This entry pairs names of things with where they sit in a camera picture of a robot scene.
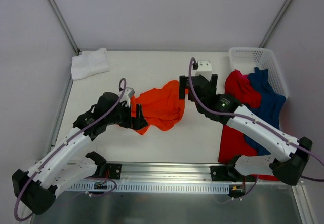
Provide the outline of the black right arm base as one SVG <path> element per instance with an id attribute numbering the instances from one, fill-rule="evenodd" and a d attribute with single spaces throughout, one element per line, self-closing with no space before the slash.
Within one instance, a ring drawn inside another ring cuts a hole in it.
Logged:
<path id="1" fill-rule="evenodd" d="M 234 167 L 228 167 L 226 165 L 214 165 L 210 166 L 211 180 L 222 182 L 253 182 L 255 178 L 253 176 L 243 176 Z"/>

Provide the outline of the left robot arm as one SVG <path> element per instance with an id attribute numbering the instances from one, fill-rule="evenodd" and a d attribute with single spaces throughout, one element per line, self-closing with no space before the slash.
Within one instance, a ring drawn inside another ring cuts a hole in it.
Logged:
<path id="1" fill-rule="evenodd" d="M 84 178 L 102 178 L 106 159 L 92 151 L 73 167 L 68 162 L 92 143 L 110 125 L 139 130 L 148 125 L 141 105 L 131 105 L 135 92 L 127 87 L 118 94 L 103 93 L 98 102 L 79 115 L 63 140 L 27 171 L 18 169 L 12 175 L 15 211 L 23 203 L 33 214 L 45 213 L 57 197 Z"/>

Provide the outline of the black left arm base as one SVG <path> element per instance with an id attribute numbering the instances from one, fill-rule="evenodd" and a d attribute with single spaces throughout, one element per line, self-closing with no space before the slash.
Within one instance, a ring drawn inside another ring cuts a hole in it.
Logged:
<path id="1" fill-rule="evenodd" d="M 122 164 L 120 163 L 106 163 L 106 176 L 108 179 L 120 180 L 122 174 Z"/>

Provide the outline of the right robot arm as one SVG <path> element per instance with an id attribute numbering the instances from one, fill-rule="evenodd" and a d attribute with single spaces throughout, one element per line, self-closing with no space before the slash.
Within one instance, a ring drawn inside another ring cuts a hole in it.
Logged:
<path id="1" fill-rule="evenodd" d="M 228 94 L 217 94 L 216 75 L 180 76 L 179 98 L 188 97 L 205 117 L 233 128 L 269 151 L 264 156 L 237 155 L 226 165 L 227 177 L 236 182 L 248 175 L 274 176 L 290 186 L 297 185 L 308 163 L 312 141 L 287 135 L 252 113 Z"/>

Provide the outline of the orange t shirt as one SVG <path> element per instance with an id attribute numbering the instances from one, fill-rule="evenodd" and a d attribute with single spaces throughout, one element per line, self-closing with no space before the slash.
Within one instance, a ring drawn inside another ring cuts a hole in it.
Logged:
<path id="1" fill-rule="evenodd" d="M 148 126 L 136 130 L 144 135 L 153 125 L 161 131 L 168 131 L 181 121 L 185 112 L 185 101 L 179 99 L 179 81 L 171 80 L 162 88 L 153 88 L 136 97 L 137 104 L 142 106 L 142 112 Z"/>

